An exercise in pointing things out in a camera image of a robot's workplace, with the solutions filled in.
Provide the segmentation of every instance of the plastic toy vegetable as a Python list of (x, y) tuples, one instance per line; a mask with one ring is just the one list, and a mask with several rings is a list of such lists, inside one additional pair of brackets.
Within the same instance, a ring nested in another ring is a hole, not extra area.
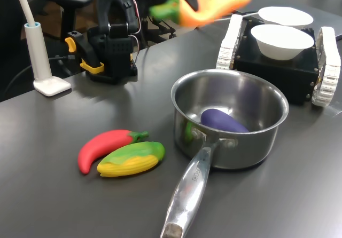
[(137, 133), (129, 130), (112, 130), (97, 135), (82, 147), (78, 158), (79, 168), (83, 174), (88, 174), (96, 159), (120, 147), (140, 142), (148, 136), (147, 132)]
[(97, 171), (109, 178), (137, 174), (156, 166), (164, 154), (165, 148), (159, 142), (124, 146), (103, 158)]
[(171, 19), (180, 26), (202, 26), (215, 21), (247, 5), (251, 0), (197, 0), (199, 9), (194, 11), (185, 0), (168, 0), (150, 8), (150, 15), (157, 20)]
[(201, 124), (217, 130), (239, 133), (248, 132), (248, 129), (233, 117), (217, 109), (205, 110), (201, 115)]

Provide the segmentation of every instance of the stainless steel saucepan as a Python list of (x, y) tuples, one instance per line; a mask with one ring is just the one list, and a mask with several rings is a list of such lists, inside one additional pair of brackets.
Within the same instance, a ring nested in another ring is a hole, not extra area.
[[(278, 88), (259, 77), (218, 69), (183, 76), (172, 87), (171, 97), (175, 142), (192, 160), (170, 201), (161, 238), (183, 238), (200, 205), (210, 167), (243, 169), (263, 161), (289, 104)], [(249, 132), (200, 124), (201, 114), (210, 108), (226, 112)]]

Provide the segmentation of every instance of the yellow corn toy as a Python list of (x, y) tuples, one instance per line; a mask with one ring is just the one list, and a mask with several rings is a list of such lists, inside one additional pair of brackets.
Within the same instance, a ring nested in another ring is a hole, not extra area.
[(102, 177), (119, 177), (137, 174), (156, 166), (165, 154), (159, 142), (130, 144), (108, 154), (97, 166)]

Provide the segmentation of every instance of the white lamp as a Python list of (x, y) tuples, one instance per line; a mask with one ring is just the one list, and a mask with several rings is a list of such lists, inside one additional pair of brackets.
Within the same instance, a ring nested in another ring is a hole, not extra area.
[(48, 97), (70, 89), (70, 83), (52, 76), (41, 24), (34, 21), (27, 0), (19, 1), (27, 20), (24, 28), (34, 74), (34, 88)]

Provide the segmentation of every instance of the white lamp base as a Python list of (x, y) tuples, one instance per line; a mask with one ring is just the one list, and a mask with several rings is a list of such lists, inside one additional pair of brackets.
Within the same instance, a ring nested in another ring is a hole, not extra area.
[(44, 80), (34, 81), (33, 86), (37, 91), (47, 97), (54, 96), (71, 88), (70, 83), (55, 76), (51, 76)]

